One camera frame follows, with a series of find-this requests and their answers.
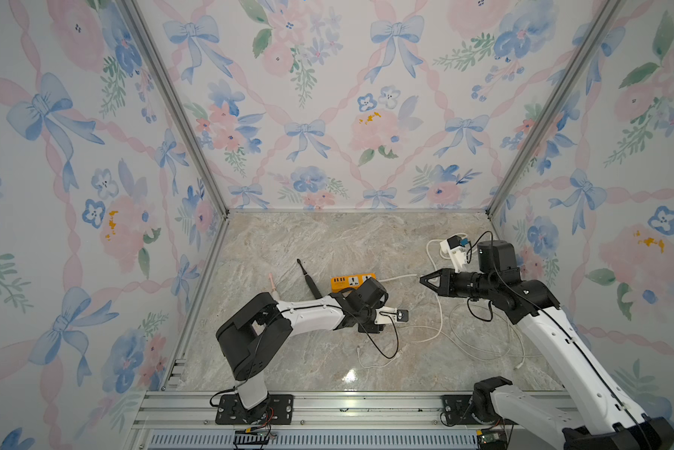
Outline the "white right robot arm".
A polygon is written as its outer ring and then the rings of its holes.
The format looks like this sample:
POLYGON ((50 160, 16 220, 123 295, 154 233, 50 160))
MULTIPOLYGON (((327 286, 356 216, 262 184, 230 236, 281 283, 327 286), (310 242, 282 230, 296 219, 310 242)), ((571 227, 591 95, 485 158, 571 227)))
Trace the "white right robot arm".
POLYGON ((484 423, 512 421, 556 449, 669 449, 674 429, 622 389, 577 336, 554 294, 517 269, 489 273, 440 269, 420 279, 438 296, 485 299, 540 351, 577 412, 545 406, 504 377, 477 382, 469 412, 484 423))

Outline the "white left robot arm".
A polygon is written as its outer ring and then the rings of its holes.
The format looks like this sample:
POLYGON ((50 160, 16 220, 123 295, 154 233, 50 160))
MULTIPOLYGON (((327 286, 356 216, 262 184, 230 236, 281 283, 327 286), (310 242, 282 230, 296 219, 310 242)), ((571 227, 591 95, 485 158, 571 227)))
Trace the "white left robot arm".
POLYGON ((388 307, 388 300, 383 284, 371 277, 358 287, 309 301, 278 300, 269 292, 256 295, 215 334, 237 383, 239 406, 249 414, 267 408, 263 371, 293 336, 346 328, 372 336, 388 325, 406 323, 408 312, 388 307))

